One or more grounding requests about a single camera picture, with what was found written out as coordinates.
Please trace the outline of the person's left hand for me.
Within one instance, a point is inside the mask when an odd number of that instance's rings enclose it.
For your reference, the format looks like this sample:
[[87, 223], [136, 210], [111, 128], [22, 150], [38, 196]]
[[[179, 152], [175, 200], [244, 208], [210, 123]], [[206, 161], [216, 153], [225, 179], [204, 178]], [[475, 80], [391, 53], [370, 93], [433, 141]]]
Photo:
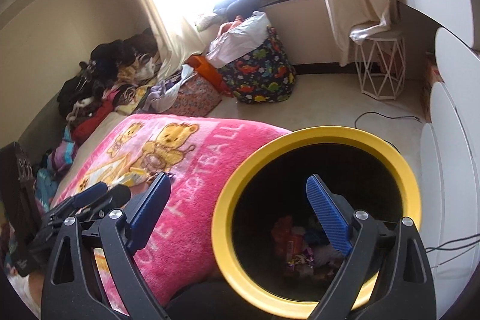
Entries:
[[42, 289], [45, 276], [41, 271], [33, 271], [26, 277], [24, 294], [28, 304], [34, 310], [41, 310]]

